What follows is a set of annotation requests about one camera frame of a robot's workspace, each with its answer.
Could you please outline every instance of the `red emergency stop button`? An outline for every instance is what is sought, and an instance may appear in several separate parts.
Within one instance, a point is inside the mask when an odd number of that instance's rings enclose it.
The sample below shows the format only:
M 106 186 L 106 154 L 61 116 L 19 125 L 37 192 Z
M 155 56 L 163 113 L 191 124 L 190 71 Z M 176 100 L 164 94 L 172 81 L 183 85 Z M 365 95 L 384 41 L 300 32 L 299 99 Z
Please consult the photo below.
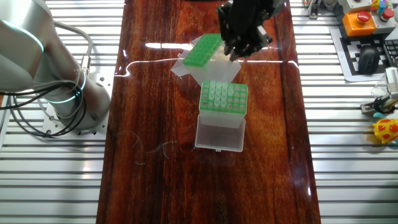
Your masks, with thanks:
M 371 19 L 370 13 L 362 11 L 358 13 L 358 22 L 367 22 Z
M 385 9 L 381 14 L 380 19 L 383 22 L 387 22 L 392 17 L 394 17 L 394 11 L 392 9 Z

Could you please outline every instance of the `black keyboard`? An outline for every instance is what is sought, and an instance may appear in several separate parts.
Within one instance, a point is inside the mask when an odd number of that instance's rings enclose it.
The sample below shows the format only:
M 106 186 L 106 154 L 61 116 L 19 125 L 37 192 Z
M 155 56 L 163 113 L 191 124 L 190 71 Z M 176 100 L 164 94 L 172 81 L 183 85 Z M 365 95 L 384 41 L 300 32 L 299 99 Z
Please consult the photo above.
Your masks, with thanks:
M 398 40 L 385 40 L 383 49 L 390 65 L 398 67 Z

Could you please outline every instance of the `green tip rack lid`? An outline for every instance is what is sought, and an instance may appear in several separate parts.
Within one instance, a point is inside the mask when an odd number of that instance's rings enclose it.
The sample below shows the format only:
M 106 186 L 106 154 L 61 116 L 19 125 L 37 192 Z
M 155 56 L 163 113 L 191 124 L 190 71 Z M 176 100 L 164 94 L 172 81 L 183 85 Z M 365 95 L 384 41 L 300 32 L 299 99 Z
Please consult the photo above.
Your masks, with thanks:
M 183 64 L 191 67 L 204 67 L 222 43 L 221 34 L 203 34 Z

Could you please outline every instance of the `black cable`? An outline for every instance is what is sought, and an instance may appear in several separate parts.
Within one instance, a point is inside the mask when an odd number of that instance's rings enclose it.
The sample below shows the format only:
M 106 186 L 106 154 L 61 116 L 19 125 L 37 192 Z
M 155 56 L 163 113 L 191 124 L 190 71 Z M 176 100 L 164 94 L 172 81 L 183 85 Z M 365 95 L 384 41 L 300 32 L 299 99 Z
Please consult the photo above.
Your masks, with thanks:
M 82 98 L 81 100 L 83 100 L 84 110 L 83 110 L 83 114 L 82 114 L 81 118 L 79 119 L 79 121 L 78 121 L 72 128 L 70 128 L 70 129 L 67 131 L 67 129 L 76 121 L 77 116 L 78 116 L 78 114 L 79 114 L 79 113 L 76 113 L 76 114 L 73 116 L 73 118 L 72 118 L 72 120 L 70 121 L 70 123 L 68 123 L 68 125 L 66 125 L 65 128 L 63 128 L 61 131 L 59 131 L 59 132 L 57 132 L 57 133 L 55 133 L 55 134 L 47 134 L 47 133 L 44 133 L 44 132 L 39 131 L 38 129 L 34 128 L 29 122 L 26 121 L 25 117 L 22 115 L 20 109 L 18 108 L 18 109 L 16 109 L 16 110 L 18 111 L 19 116 L 21 117 L 21 120 L 23 120 L 23 122 L 25 122 L 25 123 L 26 123 L 29 127 L 31 127 L 33 130 L 37 131 L 37 133 L 33 133 L 33 132 L 31 132 L 31 131 L 28 131 L 28 130 L 27 130 L 26 128 L 24 128 L 23 125 L 21 125 L 21 123 L 16 119 L 14 110 L 11 110 L 11 113 L 12 113 L 12 116 L 14 117 L 16 123 L 17 123 L 25 132 L 27 132 L 27 133 L 29 133 L 29 134 L 31 134 L 31 135 L 34 135 L 34 136 L 38 136 L 38 137 L 52 138 L 52 137 L 56 137 L 56 136 L 62 136 L 62 135 L 64 135 L 64 134 L 67 134 L 67 133 L 71 132 L 72 130 L 74 130 L 74 129 L 81 123 L 81 121 L 83 121 L 83 118 L 84 118 L 85 115 L 86 115 L 87 107 L 86 107 L 86 101 L 85 101 L 85 99 Z M 76 98 L 76 103 L 77 103 L 78 105 L 80 104 L 80 101 L 78 100 L 78 98 Z
M 57 132 L 57 133 L 55 133 L 55 134 L 47 134 L 47 133 L 44 133 L 44 132 L 42 132 L 42 131 L 36 129 L 35 127 L 33 127 L 33 125 L 31 125 L 28 121 L 26 121 L 24 115 L 22 114 L 22 112 L 21 112 L 21 110 L 20 110 L 19 108 L 17 108 L 16 110 L 17 110 L 19 116 L 21 117 L 21 120 L 23 120 L 23 122 L 25 122 L 25 123 L 26 123 L 29 127 L 31 127 L 33 130 L 35 130 L 35 131 L 38 132 L 38 134 L 32 133 L 32 132 L 29 132 L 29 134 L 32 134 L 32 135 L 34 135 L 34 136 L 48 137 L 48 138 L 51 138 L 51 137 L 53 137 L 53 136 L 58 136 L 58 134 L 62 134 L 63 132 L 65 132 L 66 129 L 68 129 L 68 128 L 76 121 L 76 117 L 77 117 L 77 113 L 76 113 L 76 114 L 73 116 L 73 118 L 72 118 L 72 120 L 70 121 L 70 123 L 69 123 L 63 130 L 61 130 L 61 131 L 59 131 L 59 132 Z
M 64 86 L 64 85 L 52 86 L 52 87 L 49 88 L 49 90 L 47 90 L 46 92 L 44 92 L 44 93 L 38 95 L 37 97 L 35 97 L 35 98 L 32 99 L 31 101 L 34 101 L 34 100 L 40 98 L 41 96 L 44 96 L 44 95 L 48 94 L 48 93 L 51 92 L 51 91 L 54 91 L 55 89 L 57 89 L 57 88 L 59 88 L 59 87 L 61 87 L 61 86 Z M 68 83 L 68 86 L 71 87 L 71 88 L 72 88 L 72 87 L 73 87 L 73 88 L 76 88 L 76 86 L 75 86 L 75 85 L 72 85 L 72 83 Z M 36 129 L 35 127 L 33 127 L 33 125 L 31 125 L 29 122 L 26 121 L 26 119 L 25 119 L 25 117 L 23 116 L 23 114 L 21 113 L 19 107 L 21 107 L 21 106 L 23 106 L 23 105 L 26 105 L 26 104 L 30 103 L 30 101 L 27 101 L 27 102 L 25 102 L 25 103 L 21 103 L 21 104 L 18 104 L 18 105 L 10 106 L 10 105 L 11 105 L 11 102 L 9 101 L 9 100 L 10 100 L 10 98 L 9 98 L 8 101 L 7 101 L 7 105 L 6 105 L 5 108 L 10 108 L 12 117 L 14 118 L 14 120 L 16 121 L 16 123 L 17 123 L 25 132 L 27 132 L 28 134 L 31 134 L 31 135 L 33 135 L 33 136 L 38 136 L 38 137 L 47 137 L 47 138 L 52 138 L 52 137 L 56 137 L 56 136 L 62 136 L 62 135 L 64 135 L 64 134 L 67 134 L 67 133 L 71 132 L 72 130 L 74 130 L 74 129 L 83 121 L 83 119 L 84 119 L 84 117 L 85 117 L 85 115 L 86 115 L 86 111 L 87 111 L 86 101 L 85 101 L 85 99 L 83 98 L 82 95 L 77 94 L 77 93 L 79 93 L 79 92 L 81 92 L 80 87 L 78 87 L 78 89 L 76 89 L 76 97 L 75 97 L 75 98 L 76 98 L 76 103 L 77 103 L 77 105 L 79 105 L 80 103 L 84 103 L 84 110 L 83 110 L 83 114 L 82 114 L 81 118 L 79 119 L 79 121 L 78 121 L 72 128 L 70 128 L 70 129 L 67 131 L 67 129 L 68 129 L 68 128 L 76 121 L 76 119 L 77 119 L 77 116 L 78 116 L 79 112 L 76 112 L 76 114 L 73 116 L 71 122 L 70 122 L 68 125 L 66 125 L 65 128 L 63 128 L 61 131 L 59 131 L 59 132 L 57 132 L 57 133 L 55 133 L 55 134 L 47 134 L 47 133 L 44 133 L 44 132 L 42 132 L 42 131 Z M 18 121 L 18 119 L 17 119 L 17 117 L 16 117 L 16 114 L 15 114 L 15 112 L 14 112 L 14 110 L 13 110 L 13 107 L 15 107 L 15 109 L 18 111 L 19 116 L 21 117 L 21 120 L 23 120 L 23 122 L 25 122 L 25 123 L 26 123 L 29 127 L 31 127 L 33 130 L 37 131 L 37 133 L 33 133 L 32 131 L 29 131 L 29 130 L 27 130 L 25 127 L 23 127 L 23 125 Z
M 18 105 L 0 107 L 0 110 L 10 110 L 10 109 L 15 109 L 15 108 L 20 108 L 21 106 L 28 105 L 29 103 L 31 103 L 31 102 L 33 102 L 33 101 L 35 101 L 35 100 L 41 98 L 42 96 L 45 96 L 45 95 L 49 94 L 51 91 L 53 91 L 53 90 L 45 91 L 45 92 L 43 92 L 43 93 L 37 95 L 37 96 L 34 97 L 33 99 L 31 99 L 31 100 L 29 100 L 29 101 L 26 101 L 26 102 L 24 102 L 24 103 L 18 104 Z
M 63 86 L 68 87 L 70 85 L 75 86 L 75 84 L 72 84 L 72 83 L 59 83 L 59 84 L 55 84 L 55 85 L 52 85 L 52 86 L 49 86 L 49 87 L 46 87 L 46 88 L 43 88 L 43 89 L 40 89 L 40 90 L 34 90 L 34 91 L 23 92 L 23 93 L 0 92 L 0 95 L 5 95 L 5 96 L 26 96 L 26 95 L 35 94 L 35 93 L 42 93 L 42 92 L 44 92 L 46 90 L 51 90 L 51 89 L 54 90 L 56 88 L 60 88 L 60 87 L 63 87 Z

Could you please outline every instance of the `wooden table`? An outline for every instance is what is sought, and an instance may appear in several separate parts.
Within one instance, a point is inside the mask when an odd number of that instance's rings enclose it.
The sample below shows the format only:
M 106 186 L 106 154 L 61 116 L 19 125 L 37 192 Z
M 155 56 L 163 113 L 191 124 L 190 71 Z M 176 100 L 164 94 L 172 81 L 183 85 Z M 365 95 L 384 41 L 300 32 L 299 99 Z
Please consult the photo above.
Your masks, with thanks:
M 193 145 L 200 87 L 170 69 L 178 44 L 219 32 L 222 3 L 126 1 L 99 224 L 320 223 L 289 4 L 234 79 L 249 86 L 243 152 Z

